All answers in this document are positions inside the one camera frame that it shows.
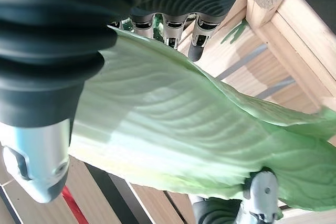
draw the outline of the silver metal joint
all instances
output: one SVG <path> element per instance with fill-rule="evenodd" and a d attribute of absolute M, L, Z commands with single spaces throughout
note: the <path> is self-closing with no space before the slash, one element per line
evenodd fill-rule
<path fill-rule="evenodd" d="M 0 123 L 0 131 L 7 171 L 37 202 L 55 199 L 68 174 L 70 120 L 31 128 Z"/>
<path fill-rule="evenodd" d="M 181 41 L 184 24 L 188 15 L 169 16 L 163 14 L 162 17 L 164 43 L 174 49 L 177 49 Z"/>
<path fill-rule="evenodd" d="M 201 19 L 200 15 L 197 15 L 193 30 L 192 44 L 194 46 L 205 47 L 219 24 L 220 23 L 206 22 Z"/>
<path fill-rule="evenodd" d="M 134 22 L 132 20 L 134 32 L 140 36 L 152 39 L 153 32 L 154 32 L 153 20 L 154 20 L 154 15 L 151 17 L 151 19 L 146 20 L 144 22 Z"/>
<path fill-rule="evenodd" d="M 247 196 L 241 202 L 236 224 L 274 223 L 278 209 L 278 182 L 269 171 L 252 178 Z"/>

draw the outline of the red stripe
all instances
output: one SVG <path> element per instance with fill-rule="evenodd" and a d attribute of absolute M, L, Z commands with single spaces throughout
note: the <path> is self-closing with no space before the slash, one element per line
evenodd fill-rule
<path fill-rule="evenodd" d="M 68 204 L 69 208 L 71 209 L 73 215 L 77 219 L 78 224 L 89 224 L 82 211 L 78 207 L 77 203 L 75 202 L 74 198 L 72 197 L 68 187 L 65 186 L 63 188 L 62 196 Z"/>

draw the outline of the green leaf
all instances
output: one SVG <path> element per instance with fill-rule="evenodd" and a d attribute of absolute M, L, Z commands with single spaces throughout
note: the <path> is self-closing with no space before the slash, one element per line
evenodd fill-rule
<path fill-rule="evenodd" d="M 233 39 L 230 41 L 230 44 L 232 44 L 233 42 L 235 42 L 244 32 L 246 25 L 248 25 L 248 22 L 246 19 L 243 19 L 241 21 L 241 23 L 236 26 L 234 29 L 232 29 L 226 36 L 225 38 L 222 40 L 221 44 L 223 44 L 225 41 L 228 40 L 229 37 L 231 37 L 231 35 L 234 34 Z"/>
<path fill-rule="evenodd" d="M 161 14 L 155 14 L 153 21 L 153 38 L 163 42 L 163 17 Z"/>
<path fill-rule="evenodd" d="M 291 207 L 336 207 L 336 113 L 307 115 L 240 94 L 158 41 L 117 30 L 86 82 L 69 153 L 127 181 L 242 199 L 268 166 Z"/>
<path fill-rule="evenodd" d="M 277 216 L 276 216 L 276 220 L 281 220 L 284 216 L 284 213 L 282 212 L 281 208 L 278 207 L 278 212 L 277 212 Z"/>
<path fill-rule="evenodd" d="M 126 19 L 124 22 L 122 22 L 122 27 L 125 31 L 132 31 L 133 25 L 130 18 Z"/>

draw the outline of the wooden crate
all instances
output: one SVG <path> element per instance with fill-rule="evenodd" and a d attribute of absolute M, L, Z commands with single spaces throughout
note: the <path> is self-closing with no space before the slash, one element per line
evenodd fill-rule
<path fill-rule="evenodd" d="M 249 26 L 239 39 L 221 44 L 243 18 Z M 193 24 L 186 28 L 179 45 L 184 54 L 191 42 L 192 28 Z M 336 36 L 305 0 L 237 0 L 196 64 L 250 96 L 306 113 L 315 112 L 321 104 L 336 109 Z M 34 202 L 7 174 L 3 164 L 0 184 L 4 191 L 4 201 L 0 200 L 1 223 L 78 223 L 62 196 L 51 204 Z M 114 185 L 119 191 L 123 187 L 132 193 L 128 206 L 133 201 L 140 204 L 143 213 L 134 215 L 138 220 L 142 214 L 148 216 L 141 224 L 195 223 L 186 195 L 122 180 L 114 181 Z M 74 158 L 67 187 L 90 224 L 121 223 L 121 217 L 85 164 Z M 287 209 L 284 213 L 280 224 L 336 223 L 335 210 Z"/>

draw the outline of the large leaf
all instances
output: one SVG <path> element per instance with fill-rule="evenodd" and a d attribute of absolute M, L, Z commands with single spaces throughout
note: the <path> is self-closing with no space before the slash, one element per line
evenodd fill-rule
<path fill-rule="evenodd" d="M 224 199 L 241 199 L 245 178 L 268 166 L 288 205 L 336 207 L 336 148 L 326 141 L 336 113 L 248 97 L 160 42 L 118 34 L 85 85 L 71 155 L 135 184 Z"/>

